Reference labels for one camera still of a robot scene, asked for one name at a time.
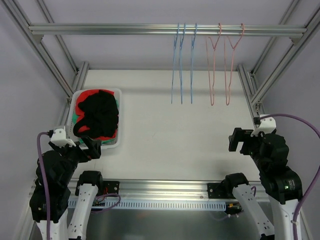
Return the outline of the green tank top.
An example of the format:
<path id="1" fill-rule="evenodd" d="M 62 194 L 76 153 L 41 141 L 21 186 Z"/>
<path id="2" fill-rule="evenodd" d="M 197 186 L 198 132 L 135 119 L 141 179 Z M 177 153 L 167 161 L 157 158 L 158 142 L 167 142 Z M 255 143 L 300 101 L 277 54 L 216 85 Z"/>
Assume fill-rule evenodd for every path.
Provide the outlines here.
<path id="1" fill-rule="evenodd" d="M 75 113 L 72 114 L 71 118 L 71 132 L 73 132 L 73 127 L 77 123 L 77 120 L 80 119 L 79 115 L 76 115 Z M 114 145 L 117 142 L 117 137 L 115 138 L 106 138 L 106 137 L 101 137 L 101 144 L 102 145 Z"/>

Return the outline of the pink wire hanger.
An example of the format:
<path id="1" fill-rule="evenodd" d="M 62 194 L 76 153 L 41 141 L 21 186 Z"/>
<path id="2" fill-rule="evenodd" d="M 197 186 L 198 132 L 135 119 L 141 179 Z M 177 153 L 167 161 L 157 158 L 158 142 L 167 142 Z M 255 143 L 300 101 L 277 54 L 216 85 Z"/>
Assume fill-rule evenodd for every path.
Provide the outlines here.
<path id="1" fill-rule="evenodd" d="M 223 38 L 223 57 L 224 57 L 224 87 L 225 87 L 225 104 L 228 106 L 231 101 L 231 86 L 233 80 L 233 68 L 234 68 L 234 60 L 235 60 L 235 51 L 236 48 L 244 36 L 245 33 L 245 24 L 241 23 L 241 34 L 235 44 L 232 43 L 229 36 L 225 36 Z M 229 43 L 232 54 L 231 54 L 231 62 L 230 62 L 230 74 L 227 77 L 227 42 Z"/>
<path id="2" fill-rule="evenodd" d="M 210 105 L 213 107 L 215 104 L 215 80 L 216 80 L 216 49 L 219 43 L 222 25 L 218 23 L 218 37 L 214 42 L 210 36 L 205 37 L 205 49 L 206 49 L 206 60 L 207 60 L 207 73 L 208 73 L 208 84 L 209 84 L 209 99 Z M 210 64 L 210 54 L 209 54 L 209 41 L 212 47 L 212 64 Z"/>

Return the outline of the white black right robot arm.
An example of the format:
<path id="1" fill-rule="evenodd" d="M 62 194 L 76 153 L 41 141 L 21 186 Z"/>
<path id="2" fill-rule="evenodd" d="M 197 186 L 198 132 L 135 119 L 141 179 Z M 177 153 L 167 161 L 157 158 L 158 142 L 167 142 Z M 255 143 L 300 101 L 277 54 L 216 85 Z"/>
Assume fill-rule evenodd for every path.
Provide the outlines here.
<path id="1" fill-rule="evenodd" d="M 287 165 L 289 147 L 283 136 L 235 128 L 228 137 L 230 152 L 236 151 L 242 143 L 240 153 L 250 156 L 259 171 L 259 179 L 271 204 L 273 223 L 259 206 L 251 193 L 251 186 L 241 172 L 226 175 L 221 182 L 223 193 L 236 198 L 259 240 L 298 240 L 301 227 L 298 225 L 298 204 L 303 198 L 302 181 L 298 174 Z"/>

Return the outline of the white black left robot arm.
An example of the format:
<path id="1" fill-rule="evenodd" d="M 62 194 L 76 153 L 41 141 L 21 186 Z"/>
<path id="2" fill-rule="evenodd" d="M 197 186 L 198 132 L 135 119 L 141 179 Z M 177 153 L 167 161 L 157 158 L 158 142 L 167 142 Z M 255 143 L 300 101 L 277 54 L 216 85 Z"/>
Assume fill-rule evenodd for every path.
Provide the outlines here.
<path id="1" fill-rule="evenodd" d="M 35 190 L 29 206 L 44 240 L 85 240 L 87 226 L 95 198 L 103 193 L 104 182 L 100 171 L 86 170 L 78 179 L 78 197 L 70 222 L 67 222 L 71 190 L 69 183 L 80 163 L 101 157 L 101 140 L 82 137 L 79 142 L 58 146 L 50 141 L 51 150 L 38 151 Z"/>

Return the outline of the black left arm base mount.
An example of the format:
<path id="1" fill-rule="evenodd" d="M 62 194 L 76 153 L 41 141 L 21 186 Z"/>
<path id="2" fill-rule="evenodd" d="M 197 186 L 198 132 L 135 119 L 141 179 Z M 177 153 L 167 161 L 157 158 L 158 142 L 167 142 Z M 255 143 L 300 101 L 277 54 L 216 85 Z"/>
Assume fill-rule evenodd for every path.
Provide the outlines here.
<path id="1" fill-rule="evenodd" d="M 104 180 L 102 187 L 102 194 L 118 194 L 120 189 L 120 182 L 115 180 Z"/>

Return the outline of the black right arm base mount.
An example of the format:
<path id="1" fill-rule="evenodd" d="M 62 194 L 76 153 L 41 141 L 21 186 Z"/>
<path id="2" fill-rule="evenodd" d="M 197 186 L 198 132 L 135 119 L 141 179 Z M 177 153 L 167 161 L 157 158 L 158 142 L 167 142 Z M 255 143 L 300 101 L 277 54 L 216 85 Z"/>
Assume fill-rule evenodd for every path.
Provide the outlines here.
<path id="1" fill-rule="evenodd" d="M 207 195 L 209 199 L 227 199 L 228 193 L 223 183 L 207 183 Z"/>

